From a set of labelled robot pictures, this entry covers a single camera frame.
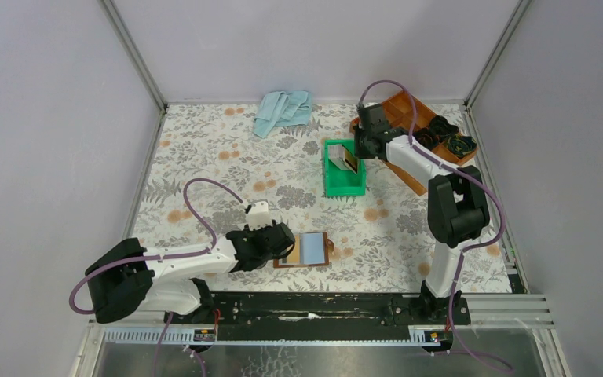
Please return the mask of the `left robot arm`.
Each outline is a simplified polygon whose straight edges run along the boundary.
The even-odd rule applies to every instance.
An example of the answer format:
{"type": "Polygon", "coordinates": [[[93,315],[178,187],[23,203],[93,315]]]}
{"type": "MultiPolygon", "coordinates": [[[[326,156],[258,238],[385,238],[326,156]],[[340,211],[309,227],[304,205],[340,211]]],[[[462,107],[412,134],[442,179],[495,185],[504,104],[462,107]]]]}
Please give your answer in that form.
{"type": "Polygon", "coordinates": [[[201,323],[214,306],[203,275],[259,269],[287,257],[295,244],[292,231],[276,221],[259,229],[245,226],[228,232],[212,247],[146,248],[129,238],[90,265],[79,285],[90,293],[93,307],[87,314],[100,324],[137,311],[176,313],[201,323]]]}

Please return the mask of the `dark rolled sock middle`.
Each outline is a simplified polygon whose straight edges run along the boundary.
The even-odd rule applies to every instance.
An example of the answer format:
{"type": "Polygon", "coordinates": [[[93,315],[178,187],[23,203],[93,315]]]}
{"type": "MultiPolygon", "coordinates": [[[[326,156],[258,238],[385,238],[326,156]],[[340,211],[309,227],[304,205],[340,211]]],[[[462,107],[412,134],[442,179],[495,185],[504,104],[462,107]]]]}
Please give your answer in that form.
{"type": "Polygon", "coordinates": [[[438,136],[430,128],[416,130],[413,137],[421,146],[430,151],[433,151],[439,145],[438,136]]]}

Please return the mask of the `dark rolled sock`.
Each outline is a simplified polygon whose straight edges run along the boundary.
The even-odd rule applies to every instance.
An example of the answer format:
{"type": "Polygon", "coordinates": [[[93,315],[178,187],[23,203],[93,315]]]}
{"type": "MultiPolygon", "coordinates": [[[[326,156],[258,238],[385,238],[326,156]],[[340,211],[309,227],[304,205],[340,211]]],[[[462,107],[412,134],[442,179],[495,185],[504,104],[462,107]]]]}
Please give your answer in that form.
{"type": "Polygon", "coordinates": [[[429,121],[429,131],[435,136],[437,142],[442,144],[448,138],[459,133],[459,128],[451,124],[445,117],[436,115],[429,121]]]}
{"type": "Polygon", "coordinates": [[[465,158],[477,149],[476,141],[470,136],[452,135],[444,142],[445,148],[458,159],[465,158]]]}
{"type": "Polygon", "coordinates": [[[439,145],[438,136],[430,128],[416,130],[413,137],[421,146],[430,151],[433,151],[439,145]]]}

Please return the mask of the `gold striped credit card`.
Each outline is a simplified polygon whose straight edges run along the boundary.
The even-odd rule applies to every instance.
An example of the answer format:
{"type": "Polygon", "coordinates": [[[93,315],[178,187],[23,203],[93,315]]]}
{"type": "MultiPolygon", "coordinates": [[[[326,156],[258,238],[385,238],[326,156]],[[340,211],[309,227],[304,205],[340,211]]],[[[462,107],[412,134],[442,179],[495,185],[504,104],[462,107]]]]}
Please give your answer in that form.
{"type": "Polygon", "coordinates": [[[358,174],[359,173],[360,161],[347,148],[344,148],[343,162],[346,165],[346,167],[349,170],[351,170],[354,174],[358,174]]]}

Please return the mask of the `dark rolled sock right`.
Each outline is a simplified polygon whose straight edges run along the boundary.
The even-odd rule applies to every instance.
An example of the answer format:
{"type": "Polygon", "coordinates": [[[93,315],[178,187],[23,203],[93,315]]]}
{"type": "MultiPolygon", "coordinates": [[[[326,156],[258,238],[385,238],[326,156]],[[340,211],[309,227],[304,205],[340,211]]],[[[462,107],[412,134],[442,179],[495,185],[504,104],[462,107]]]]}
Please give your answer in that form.
{"type": "Polygon", "coordinates": [[[477,149],[476,141],[470,136],[452,135],[444,142],[445,148],[458,159],[465,158],[477,149]]]}

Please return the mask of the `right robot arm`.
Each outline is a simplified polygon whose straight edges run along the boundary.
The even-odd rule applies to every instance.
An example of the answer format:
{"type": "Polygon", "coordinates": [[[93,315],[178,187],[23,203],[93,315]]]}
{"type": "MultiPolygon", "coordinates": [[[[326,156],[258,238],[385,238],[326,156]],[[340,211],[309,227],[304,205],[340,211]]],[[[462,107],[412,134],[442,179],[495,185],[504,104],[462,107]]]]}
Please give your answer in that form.
{"type": "Polygon", "coordinates": [[[412,134],[392,127],[380,104],[358,104],[357,114],[353,126],[357,158],[378,158],[417,181],[427,180],[427,223],[436,244],[418,311],[423,320],[437,324],[455,301],[465,247],[479,239],[490,222],[481,173],[474,166],[461,168],[442,160],[412,134]]]}

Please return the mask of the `silver credit card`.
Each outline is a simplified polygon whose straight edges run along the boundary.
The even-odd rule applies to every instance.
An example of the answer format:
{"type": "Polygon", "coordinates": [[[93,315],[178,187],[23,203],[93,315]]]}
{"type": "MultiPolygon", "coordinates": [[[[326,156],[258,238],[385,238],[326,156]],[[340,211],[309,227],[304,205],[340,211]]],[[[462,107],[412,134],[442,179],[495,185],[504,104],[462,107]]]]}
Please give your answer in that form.
{"type": "Polygon", "coordinates": [[[345,146],[343,144],[331,144],[328,146],[329,160],[340,170],[351,170],[345,158],[345,146]]]}

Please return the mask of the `orange compartment tray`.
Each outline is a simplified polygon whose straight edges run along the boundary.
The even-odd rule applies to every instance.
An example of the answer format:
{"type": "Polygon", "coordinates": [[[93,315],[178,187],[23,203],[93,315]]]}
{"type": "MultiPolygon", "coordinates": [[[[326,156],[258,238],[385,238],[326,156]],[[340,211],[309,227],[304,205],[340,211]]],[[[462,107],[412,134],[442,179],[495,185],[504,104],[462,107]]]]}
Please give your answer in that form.
{"type": "MultiPolygon", "coordinates": [[[[438,114],[403,90],[376,104],[382,105],[393,127],[404,130],[402,136],[394,138],[387,144],[387,160],[381,161],[419,196],[428,191],[429,180],[442,174],[444,167],[460,168],[477,153],[478,147],[465,158],[458,159],[445,148],[444,142],[433,151],[421,146],[413,137],[413,133],[420,128],[428,128],[429,121],[438,114]]],[[[353,126],[357,123],[358,114],[350,123],[353,136],[353,126]]]]}

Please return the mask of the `dark rolled sock top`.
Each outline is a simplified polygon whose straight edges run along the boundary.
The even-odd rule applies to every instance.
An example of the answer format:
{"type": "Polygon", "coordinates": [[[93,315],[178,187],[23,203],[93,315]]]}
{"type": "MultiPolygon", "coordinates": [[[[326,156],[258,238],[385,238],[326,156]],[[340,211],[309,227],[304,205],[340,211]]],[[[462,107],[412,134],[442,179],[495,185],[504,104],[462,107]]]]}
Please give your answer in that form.
{"type": "Polygon", "coordinates": [[[435,136],[437,142],[442,144],[448,138],[459,133],[459,128],[451,124],[445,117],[436,115],[429,121],[429,131],[435,136]]]}

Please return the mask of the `green plastic basket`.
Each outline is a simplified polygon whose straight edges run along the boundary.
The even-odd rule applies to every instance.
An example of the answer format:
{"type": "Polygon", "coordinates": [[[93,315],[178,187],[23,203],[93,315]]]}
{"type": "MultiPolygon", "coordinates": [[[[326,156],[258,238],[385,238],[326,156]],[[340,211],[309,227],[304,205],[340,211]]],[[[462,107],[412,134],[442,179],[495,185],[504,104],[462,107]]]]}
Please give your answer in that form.
{"type": "Polygon", "coordinates": [[[364,162],[356,157],[354,140],[328,139],[323,143],[323,185],[326,197],[364,196],[366,172],[364,162]],[[344,170],[332,161],[330,150],[338,146],[345,150],[346,155],[352,156],[356,162],[355,170],[344,170]]]}

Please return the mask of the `light blue cloth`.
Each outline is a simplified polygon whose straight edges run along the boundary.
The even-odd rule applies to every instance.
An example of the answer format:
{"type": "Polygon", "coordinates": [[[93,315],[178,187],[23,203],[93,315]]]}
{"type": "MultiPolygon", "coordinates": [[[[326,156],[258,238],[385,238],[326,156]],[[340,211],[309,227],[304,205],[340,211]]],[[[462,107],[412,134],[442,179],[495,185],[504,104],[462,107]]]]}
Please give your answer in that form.
{"type": "Polygon", "coordinates": [[[312,94],[308,91],[267,93],[254,117],[254,134],[265,138],[275,127],[305,126],[312,114],[312,94]]]}

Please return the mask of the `floral table mat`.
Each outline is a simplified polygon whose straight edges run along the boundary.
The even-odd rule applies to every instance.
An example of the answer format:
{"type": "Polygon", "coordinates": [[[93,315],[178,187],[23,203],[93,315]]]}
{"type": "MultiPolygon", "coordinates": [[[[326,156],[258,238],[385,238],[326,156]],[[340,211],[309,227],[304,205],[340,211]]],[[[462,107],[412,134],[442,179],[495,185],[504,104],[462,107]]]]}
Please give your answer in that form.
{"type": "Polygon", "coordinates": [[[133,236],[146,247],[208,243],[245,222],[239,199],[265,199],[293,232],[325,232],[330,264],[206,275],[214,291],[416,292],[431,270],[426,198],[368,160],[366,193],[326,197],[323,143],[348,139],[352,104],[320,104],[305,126],[254,134],[255,105],[173,105],[144,185],[133,236]]]}

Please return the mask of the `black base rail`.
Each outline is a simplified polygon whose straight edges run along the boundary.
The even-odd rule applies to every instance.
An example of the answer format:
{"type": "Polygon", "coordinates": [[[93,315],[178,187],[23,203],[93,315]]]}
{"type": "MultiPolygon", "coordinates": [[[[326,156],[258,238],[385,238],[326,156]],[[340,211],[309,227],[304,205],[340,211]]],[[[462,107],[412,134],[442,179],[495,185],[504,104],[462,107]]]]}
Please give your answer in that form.
{"type": "Polygon", "coordinates": [[[418,294],[219,292],[193,314],[165,313],[172,324],[206,325],[220,341],[408,341],[412,329],[449,331],[447,309],[427,309],[418,294]]]}

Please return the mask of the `brown leather card holder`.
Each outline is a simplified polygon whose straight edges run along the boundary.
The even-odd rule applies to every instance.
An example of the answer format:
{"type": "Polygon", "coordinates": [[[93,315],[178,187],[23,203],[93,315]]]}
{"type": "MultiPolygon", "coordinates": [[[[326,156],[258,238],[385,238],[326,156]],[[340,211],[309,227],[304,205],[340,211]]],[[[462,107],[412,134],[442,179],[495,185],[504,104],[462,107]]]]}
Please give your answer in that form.
{"type": "Polygon", "coordinates": [[[295,244],[300,244],[301,263],[288,265],[285,258],[273,262],[275,269],[317,267],[330,264],[329,255],[334,250],[334,243],[325,232],[307,232],[295,236],[295,244]]]}

